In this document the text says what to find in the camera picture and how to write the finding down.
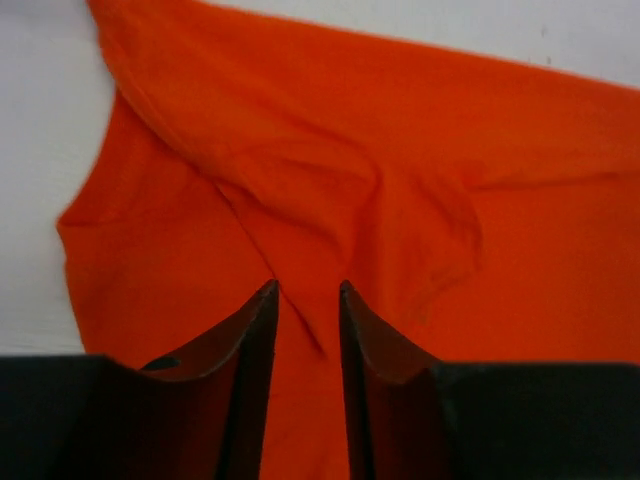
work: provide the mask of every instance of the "orange fabric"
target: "orange fabric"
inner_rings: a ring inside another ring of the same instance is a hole
[[[347,476],[338,285],[445,359],[640,361],[640,93],[193,0],[90,0],[117,93],[63,214],[88,351],[282,287],[264,478]]]

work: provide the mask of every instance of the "black plastic piece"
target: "black plastic piece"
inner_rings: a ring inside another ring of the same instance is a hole
[[[640,369],[440,362],[341,288],[351,478],[640,479]]]
[[[270,282],[142,371],[0,359],[0,478],[257,479],[277,320]]]

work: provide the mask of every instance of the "orange t-shirt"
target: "orange t-shirt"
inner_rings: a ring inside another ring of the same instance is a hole
[[[90,0],[117,93],[60,218],[140,367],[268,278],[264,478],[346,478],[338,286],[444,359],[640,361],[640,92],[194,0]]]

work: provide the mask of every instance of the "white table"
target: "white table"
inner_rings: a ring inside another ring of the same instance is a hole
[[[640,87],[639,0],[235,0],[237,6]],[[82,0],[0,0],[0,353],[82,351],[56,216],[113,82]]]

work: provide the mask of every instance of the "white surface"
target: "white surface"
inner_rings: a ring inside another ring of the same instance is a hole
[[[640,86],[638,0],[227,3]],[[0,0],[0,353],[82,349],[54,222],[108,120],[93,38],[81,0]]]

